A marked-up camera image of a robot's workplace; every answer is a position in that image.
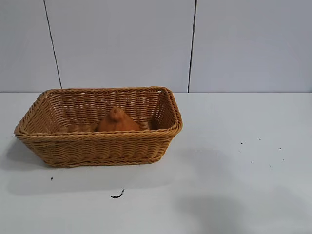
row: white table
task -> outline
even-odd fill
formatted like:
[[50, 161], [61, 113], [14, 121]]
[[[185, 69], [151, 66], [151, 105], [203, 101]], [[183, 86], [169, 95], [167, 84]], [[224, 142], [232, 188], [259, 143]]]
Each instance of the white table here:
[[37, 96], [0, 94], [1, 234], [312, 233], [312, 94], [176, 94], [160, 162], [72, 169], [14, 138]]

